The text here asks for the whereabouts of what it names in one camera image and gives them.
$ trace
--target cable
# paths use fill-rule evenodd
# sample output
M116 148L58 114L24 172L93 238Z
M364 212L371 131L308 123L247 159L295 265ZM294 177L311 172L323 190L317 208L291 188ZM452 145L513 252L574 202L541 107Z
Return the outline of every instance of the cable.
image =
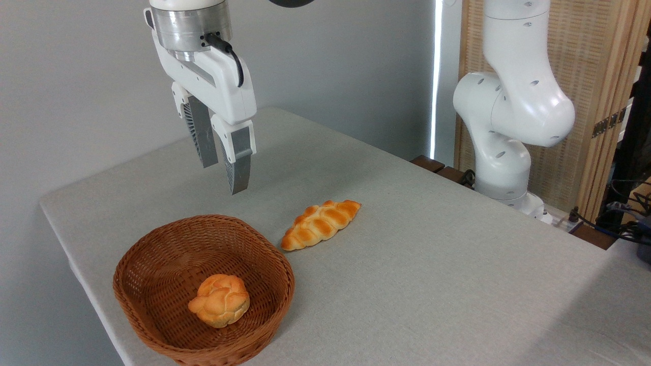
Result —
M642 211L640 211L640 210L638 210L638 209L636 209L636 208L632 208L632 207L631 207L631 208L629 208L628 210L629 210L629 211L636 212L636 213L638 213L638 214L640 214L640 215L642 215L642 216L647 215L647 212L642 212Z
M630 204L624 204L621 202L611 202L606 205L607 210L602 214L606 214L607 212L615 211L615 212L622 212L624 214L629 214L633 216L637 221L642 221L645 219L644 214L640 211L633 210Z
M242 85L244 84L244 69L242 68L242 63L240 62L240 58L235 54L235 51L233 51L233 46L231 46L230 43L226 42L225 40L221 39L221 35L219 35L219 32L208 33L203 37L204 38L201 39L205 39L209 45L213 46L214 48L217 48L223 53L227 53L233 56L233 59L235 60L235 65L238 68L238 78L239 78L238 88L241 88Z
M640 212L643 216L651 216L651 197L649 195L641 195L640 193L633 192L633 197L625 196L617 190L615 183L636 183L636 184L646 184L651 186L651 183L644 180L630 180L630 179L613 179L611 180L610 187L615 192L615 194L625 198L628 201L637 202L644 209L644 212Z
M610 230L603 229L603 228L601 228L601 227L599 227L599 226L597 226L597 225L591 223L588 219L584 218L583 216L581 216L581 214L579 214L578 211L576 211L576 210L572 210L572 212L573 212L573 213L574 213L574 214L575 214L579 219L581 219L581 221L583 221L584 224L586 224L586 225L592 227L593 229L595 229L595 230L597 230L597 231L600 231L600 232L602 232L602 233L604 233L604 234L606 234L606 235L610 235L610 236L612 236L613 238L624 239L624 240L628 240L629 242L633 242L633 243L636 243L636 244L642 244L642 245L646 245L646 246L647 246L647 245L651 245L651 243L642 242L642 241L640 241L640 240L638 240L638 239L636 239L636 238L631 239L631 238L629 238L629 237L627 237L627 236L619 235L619 234L617 234L617 233L615 233L615 232L612 232L612 231L610 231Z

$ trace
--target braided bread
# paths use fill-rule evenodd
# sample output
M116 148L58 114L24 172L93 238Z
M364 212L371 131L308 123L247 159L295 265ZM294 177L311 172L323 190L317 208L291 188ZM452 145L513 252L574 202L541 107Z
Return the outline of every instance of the braided bread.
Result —
M285 233L281 248L286 251L303 249L332 238L337 231L348 226L360 207L361 204L348 199L308 207Z

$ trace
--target gray wall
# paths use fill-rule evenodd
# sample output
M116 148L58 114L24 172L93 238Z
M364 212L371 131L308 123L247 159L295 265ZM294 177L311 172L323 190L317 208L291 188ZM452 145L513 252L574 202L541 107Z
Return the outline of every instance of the gray wall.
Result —
M187 135L145 6L0 5L1 366L120 364L38 199ZM260 107L283 107L403 158L426 153L432 0L230 6L232 43Z

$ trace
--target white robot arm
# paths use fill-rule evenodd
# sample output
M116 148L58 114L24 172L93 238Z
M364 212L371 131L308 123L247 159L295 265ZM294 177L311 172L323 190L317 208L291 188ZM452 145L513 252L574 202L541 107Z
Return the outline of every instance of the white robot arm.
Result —
M575 115L549 65L549 6L549 0L486 0L484 56L497 74L468 74L454 93L475 148L475 190L536 218L544 205L527 192L531 157L523 142L556 145Z
M271 0L300 7L312 0ZM232 194L249 183L257 112L246 63L228 43L227 0L150 0L145 20L163 69L173 80L179 117L186 120L204 167L217 163L219 137Z

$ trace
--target wicker basket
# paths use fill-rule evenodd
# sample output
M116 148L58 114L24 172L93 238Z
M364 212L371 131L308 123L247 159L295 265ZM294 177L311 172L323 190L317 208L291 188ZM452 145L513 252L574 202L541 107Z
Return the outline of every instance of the wicker basket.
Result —
M244 280L239 321L215 329L187 309L213 274ZM271 342L294 295L294 274L268 240L241 220L195 216L159 227L123 256L113 290L136 334L180 365L238 365Z

